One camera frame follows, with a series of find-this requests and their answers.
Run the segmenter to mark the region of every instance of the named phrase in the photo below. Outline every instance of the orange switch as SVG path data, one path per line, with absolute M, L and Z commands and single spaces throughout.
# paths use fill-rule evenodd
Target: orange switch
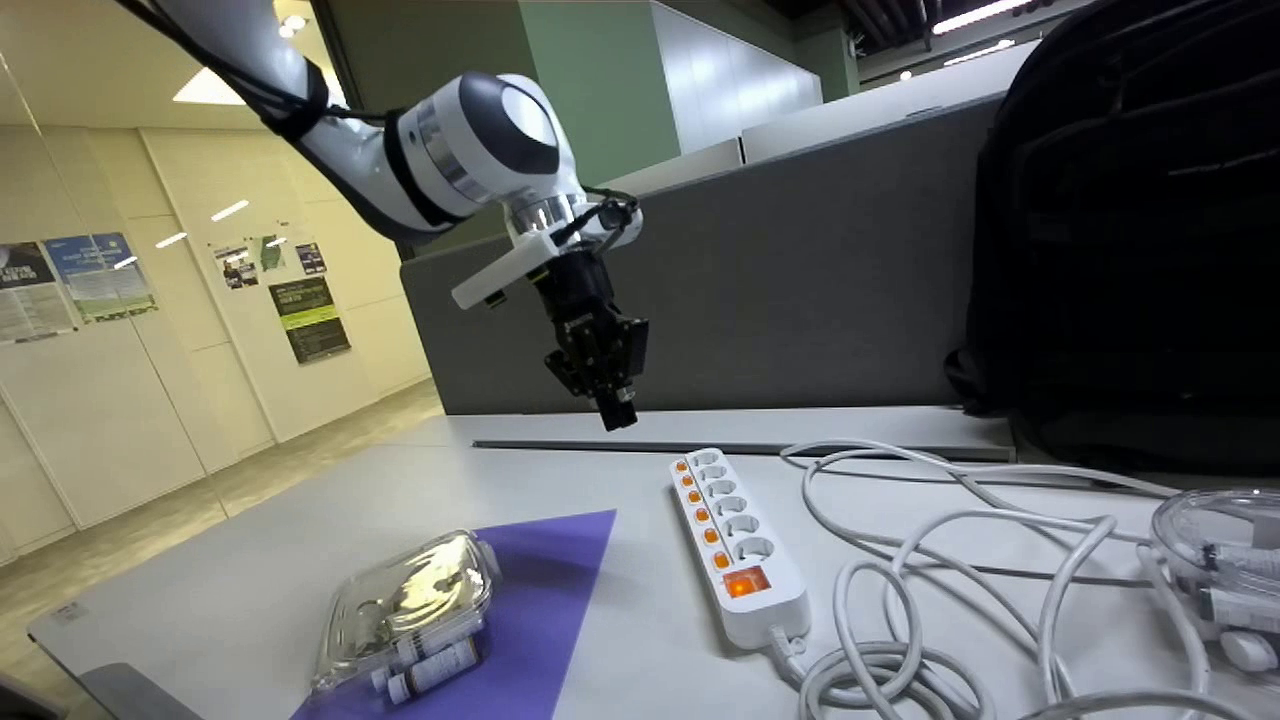
M 765 566 L 739 566 L 725 575 L 730 594 L 769 593 Z

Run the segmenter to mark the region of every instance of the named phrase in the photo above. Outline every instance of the white wall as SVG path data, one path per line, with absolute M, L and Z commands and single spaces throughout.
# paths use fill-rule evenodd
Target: white wall
M 680 150 L 824 102 L 822 80 L 705 19 L 654 3 Z
M 0 244 L 125 231 L 162 309 L 0 345 L 0 564 L 430 377 L 395 251 L 270 131 L 0 128 L 0 164 Z M 210 224 L 228 195 L 252 210 Z M 344 354 L 293 360 L 270 300 L 293 244 L 261 288 L 221 280 L 221 244 L 283 224 L 327 255 Z

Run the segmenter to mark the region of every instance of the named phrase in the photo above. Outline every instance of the gray wall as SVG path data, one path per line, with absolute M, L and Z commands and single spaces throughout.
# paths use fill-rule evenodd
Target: gray wall
M 612 255 L 624 312 L 654 318 L 645 409 L 947 400 L 968 309 L 974 175 L 994 102 L 645 195 Z M 405 265 L 448 413 L 565 413 L 532 288 L 461 312 L 480 244 Z

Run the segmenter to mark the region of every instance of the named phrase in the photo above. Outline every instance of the purple mat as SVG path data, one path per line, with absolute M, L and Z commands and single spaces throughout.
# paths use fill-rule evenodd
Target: purple mat
M 503 579 L 489 608 L 484 661 L 436 691 L 389 709 L 369 681 L 310 696 L 296 720 L 550 720 L 600 575 L 618 512 L 480 526 Z

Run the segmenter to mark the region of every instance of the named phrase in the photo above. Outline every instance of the white cable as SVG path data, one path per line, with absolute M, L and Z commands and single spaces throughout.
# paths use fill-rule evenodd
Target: white cable
M 909 575 L 922 575 L 922 579 L 943 586 L 952 598 L 968 604 L 1001 636 L 1010 636 L 1022 650 L 1029 650 L 1037 661 L 1048 709 L 1034 712 L 1034 720 L 1063 720 L 1063 717 L 1080 717 L 1080 712 L 1147 709 L 1147 702 L 1173 702 L 1173 709 L 1194 709 L 1194 712 L 1216 712 L 1216 717 L 1230 717 L 1230 720 L 1243 720 L 1237 709 L 1204 696 L 1204 688 L 1207 688 L 1207 655 L 1204 655 L 1204 643 L 1199 643 L 1199 636 L 1197 636 L 1188 616 L 1180 616 L 1186 623 L 1176 620 L 1176 631 L 1180 631 L 1180 643 L 1188 650 L 1194 691 L 1092 691 L 1092 696 L 1072 696 L 1068 676 L 1063 676 L 1062 655 L 1056 655 L 1056 628 L 1062 628 L 1062 616 L 1063 616 L 1063 594 L 1068 594 L 1072 579 L 1080 575 L 1080 566 L 1092 561 L 1092 553 L 1103 538 L 1144 543 L 1144 537 L 1115 533 L 1115 514 L 1072 514 L 1068 518 L 1068 514 L 1043 514 L 1043 512 L 1018 507 L 1018 505 L 994 495 L 986 488 L 986 478 L 995 478 L 995 485 L 1085 478 L 1085 485 L 1130 488 L 1130 493 L 1158 495 L 1158 499 L 1176 495 L 1176 488 L 1131 478 L 1131 477 L 1115 477 L 1115 473 L 1062 467 L 1062 463 L 968 463 L 968 467 L 960 467 L 960 463 L 947 463 L 941 455 L 892 449 L 892 442 L 879 442 L 879 438 L 857 438 L 854 449 L 840 449 L 840 453 L 828 453 L 828 455 L 805 463 L 801 453 L 807 453 L 807 449 L 790 449 L 785 453 L 785 460 L 791 467 L 805 467 L 805 478 L 801 478 L 805 507 L 833 537 L 840 537 L 840 538 L 848 538 L 857 546 L 873 546 L 873 553 L 878 553 L 878 543 L 892 543 L 896 556 L 892 556 L 892 564 L 867 564 L 867 561 L 863 564 L 848 564 L 836 575 L 833 616 L 836 616 L 840 649 L 824 650 L 805 670 L 791 665 L 785 636 L 776 636 L 776 643 L 769 649 L 769 655 L 779 667 L 779 676 L 801 683 L 801 717 L 822 717 L 824 702 L 878 709 L 879 717 L 896 717 L 892 702 L 901 702 L 901 700 L 922 702 L 928 717 L 956 717 L 956 712 L 960 717 L 994 717 L 994 702 L 989 702 L 989 691 L 980 688 L 980 681 L 966 665 L 923 649 L 923 636 L 922 636 L 922 623 L 918 623 L 918 598 L 906 586 Z M 960 488 L 968 488 L 977 499 L 986 499 L 994 507 L 947 512 L 947 514 L 918 526 L 909 538 L 892 538 L 892 537 L 848 526 L 848 522 L 833 518 L 812 499 L 812 485 L 815 485 L 815 477 L 901 478 L 901 473 L 879 473 L 879 467 L 878 473 L 848 473 L 848 467 L 840 467 L 848 460 L 867 460 L 867 455 L 892 455 L 892 460 L 909 460 L 918 467 L 928 467 L 931 473 L 928 478 L 956 478 Z M 1051 575 L 1051 586 L 1048 586 L 1043 604 L 1042 604 L 1042 623 L 1037 628 L 974 564 L 952 561 L 952 556 L 943 556 L 936 546 L 923 546 L 923 537 L 943 526 L 943 522 L 952 522 L 952 518 L 1010 518 L 1010 522 L 1022 522 L 1022 526 L 1029 526 L 1029 533 L 1037 533 L 1037 537 L 1043 537 L 1043 538 L 1051 538 L 1056 546 L 1068 553 L 1063 564 Z M 913 564 L 913 556 L 928 556 L 928 561 L 960 573 L 977 586 L 986 586 L 1018 620 L 1022 631 L 1010 628 L 1010 620 L 1001 620 L 994 608 L 977 604 L 968 593 L 960 593 L 960 586 L 943 583 L 941 575 L 931 575 L 928 566 Z M 892 640 L 878 640 L 873 643 L 873 640 L 857 640 L 854 636 L 848 583 L 860 573 L 886 575 L 886 620 L 887 620 Z M 896 628 L 887 594 L 906 608 L 906 616 L 909 616 L 906 628 Z M 960 683 L 968 683 L 968 696 L 947 691 L 943 683 L 931 683 L 928 676 L 936 676 L 941 667 L 952 670 Z

